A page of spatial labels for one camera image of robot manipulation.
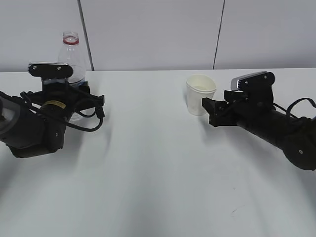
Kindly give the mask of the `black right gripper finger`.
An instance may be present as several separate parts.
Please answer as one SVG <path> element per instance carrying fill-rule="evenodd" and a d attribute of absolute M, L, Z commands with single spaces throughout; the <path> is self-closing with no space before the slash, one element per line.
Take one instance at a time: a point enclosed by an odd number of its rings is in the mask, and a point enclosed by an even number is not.
<path fill-rule="evenodd" d="M 210 116 L 214 116 L 221 110 L 221 107 L 225 105 L 225 101 L 217 101 L 204 97 L 202 98 L 201 104 Z"/>

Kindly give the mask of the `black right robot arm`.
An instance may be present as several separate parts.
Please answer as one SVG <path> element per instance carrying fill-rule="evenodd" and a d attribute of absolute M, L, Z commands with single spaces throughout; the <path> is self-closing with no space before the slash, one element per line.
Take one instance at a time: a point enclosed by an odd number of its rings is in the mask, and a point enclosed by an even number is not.
<path fill-rule="evenodd" d="M 281 149 L 294 166 L 302 170 L 316 169 L 316 120 L 298 118 L 291 112 L 303 99 L 279 112 L 271 96 L 256 100 L 243 92 L 225 91 L 224 95 L 224 101 L 201 100 L 210 125 L 241 127 Z"/>

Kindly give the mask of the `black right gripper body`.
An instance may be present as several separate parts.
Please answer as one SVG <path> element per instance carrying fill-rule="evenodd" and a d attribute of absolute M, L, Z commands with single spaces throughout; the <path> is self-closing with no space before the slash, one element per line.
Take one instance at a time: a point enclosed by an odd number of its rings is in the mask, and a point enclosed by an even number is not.
<path fill-rule="evenodd" d="M 213 127 L 237 126 L 239 121 L 252 121 L 273 109 L 252 103 L 243 92 L 224 91 L 225 105 L 214 116 L 209 115 Z"/>

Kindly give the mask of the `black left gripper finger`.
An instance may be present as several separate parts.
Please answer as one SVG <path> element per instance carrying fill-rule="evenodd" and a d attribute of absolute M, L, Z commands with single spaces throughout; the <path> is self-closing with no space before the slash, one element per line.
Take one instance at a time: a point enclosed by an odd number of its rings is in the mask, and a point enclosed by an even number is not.
<path fill-rule="evenodd" d="M 90 93 L 90 87 L 89 87 L 89 83 L 87 81 L 84 81 L 82 84 L 75 86 L 75 89 L 87 93 Z"/>

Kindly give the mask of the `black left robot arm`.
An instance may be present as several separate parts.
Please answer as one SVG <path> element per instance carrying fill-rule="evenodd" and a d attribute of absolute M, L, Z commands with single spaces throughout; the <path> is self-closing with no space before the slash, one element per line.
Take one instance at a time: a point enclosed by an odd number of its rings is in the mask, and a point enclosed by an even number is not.
<path fill-rule="evenodd" d="M 105 117 L 105 97 L 90 94 L 88 83 L 78 88 L 69 83 L 43 84 L 38 92 L 21 92 L 20 96 L 0 94 L 0 140 L 16 158 L 51 154 L 64 146 L 67 127 L 83 132 L 98 130 Z M 70 122 L 73 114 L 82 117 L 84 110 L 94 109 L 88 117 L 99 123 L 86 128 Z"/>

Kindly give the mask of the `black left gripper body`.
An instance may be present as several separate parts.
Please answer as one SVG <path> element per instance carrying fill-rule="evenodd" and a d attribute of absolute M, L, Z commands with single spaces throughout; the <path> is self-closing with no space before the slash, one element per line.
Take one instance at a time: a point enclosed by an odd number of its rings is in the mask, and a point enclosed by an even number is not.
<path fill-rule="evenodd" d="M 74 113 L 83 115 L 83 111 L 95 109 L 95 114 L 103 115 L 105 98 L 81 92 L 69 83 L 43 84 L 42 91 L 21 92 L 28 103 L 39 105 L 39 109 L 56 118 L 70 121 Z"/>

